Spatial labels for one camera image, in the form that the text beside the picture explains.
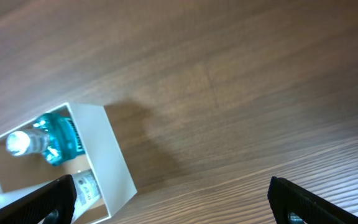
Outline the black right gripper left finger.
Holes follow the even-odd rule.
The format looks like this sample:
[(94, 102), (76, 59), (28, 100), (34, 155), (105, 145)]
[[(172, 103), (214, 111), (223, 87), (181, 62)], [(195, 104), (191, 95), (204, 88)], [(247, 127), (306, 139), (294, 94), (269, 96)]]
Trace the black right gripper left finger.
[(0, 224), (70, 224), (75, 211), (76, 189), (72, 175), (44, 185), (0, 209)]

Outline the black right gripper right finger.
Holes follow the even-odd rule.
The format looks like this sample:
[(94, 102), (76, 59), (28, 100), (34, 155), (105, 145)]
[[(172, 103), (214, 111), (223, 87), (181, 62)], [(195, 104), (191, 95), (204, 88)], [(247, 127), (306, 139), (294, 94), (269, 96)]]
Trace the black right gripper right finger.
[(273, 176), (267, 193), (277, 223), (355, 223), (358, 217), (282, 177)]

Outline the white cream tube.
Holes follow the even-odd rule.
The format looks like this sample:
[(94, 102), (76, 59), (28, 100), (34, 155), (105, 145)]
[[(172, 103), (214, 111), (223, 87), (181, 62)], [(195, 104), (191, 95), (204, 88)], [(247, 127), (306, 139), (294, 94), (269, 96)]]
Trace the white cream tube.
[[(72, 223), (79, 219), (92, 205), (100, 198), (101, 194), (97, 185), (97, 181), (91, 170), (86, 170), (72, 175), (76, 190), (75, 209), (73, 213)], [(35, 190), (47, 185), (48, 182), (26, 187), (19, 190), (0, 194), (0, 209), (19, 200), (22, 197), (32, 193)]]

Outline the teal mouthwash bottle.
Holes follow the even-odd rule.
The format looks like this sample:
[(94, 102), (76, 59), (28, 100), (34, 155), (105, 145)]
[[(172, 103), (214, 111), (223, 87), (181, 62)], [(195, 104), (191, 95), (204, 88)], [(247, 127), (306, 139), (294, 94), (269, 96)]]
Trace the teal mouthwash bottle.
[(30, 129), (14, 131), (6, 139), (12, 156), (40, 154), (52, 166), (59, 166), (85, 153), (78, 131), (69, 116), (45, 113)]

